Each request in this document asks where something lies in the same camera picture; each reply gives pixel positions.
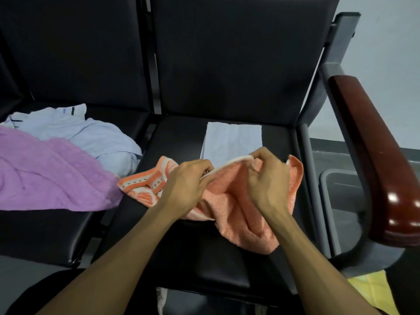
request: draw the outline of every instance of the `red armrest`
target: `red armrest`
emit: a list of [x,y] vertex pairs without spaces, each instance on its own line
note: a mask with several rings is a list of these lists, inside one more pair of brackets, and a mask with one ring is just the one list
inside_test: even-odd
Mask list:
[[332,76],[328,87],[370,201],[369,237],[394,247],[419,245],[420,185],[410,164],[357,78]]

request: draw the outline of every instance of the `yellow towel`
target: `yellow towel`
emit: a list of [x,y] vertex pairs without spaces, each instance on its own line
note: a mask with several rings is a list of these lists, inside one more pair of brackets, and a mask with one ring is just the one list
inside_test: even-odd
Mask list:
[[389,315],[399,315],[385,270],[350,278],[349,282],[373,306]]

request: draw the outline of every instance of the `white wall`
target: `white wall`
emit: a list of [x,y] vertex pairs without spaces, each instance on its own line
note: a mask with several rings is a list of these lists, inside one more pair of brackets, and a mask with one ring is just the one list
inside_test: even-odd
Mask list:
[[[340,0],[362,14],[342,67],[356,76],[400,147],[420,149],[420,0]],[[310,137],[343,141],[327,99]]]

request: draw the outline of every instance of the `armrest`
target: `armrest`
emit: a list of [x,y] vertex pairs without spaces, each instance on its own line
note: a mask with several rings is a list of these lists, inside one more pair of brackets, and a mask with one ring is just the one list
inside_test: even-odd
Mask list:
[[328,79],[331,103],[371,206],[369,237],[394,247],[420,244],[420,185],[358,79]]

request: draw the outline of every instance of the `purple cloth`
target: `purple cloth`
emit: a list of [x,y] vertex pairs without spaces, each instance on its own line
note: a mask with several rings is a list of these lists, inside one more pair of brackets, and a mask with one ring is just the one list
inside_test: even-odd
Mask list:
[[123,196],[117,182],[66,139],[40,141],[0,126],[0,210],[110,209]]

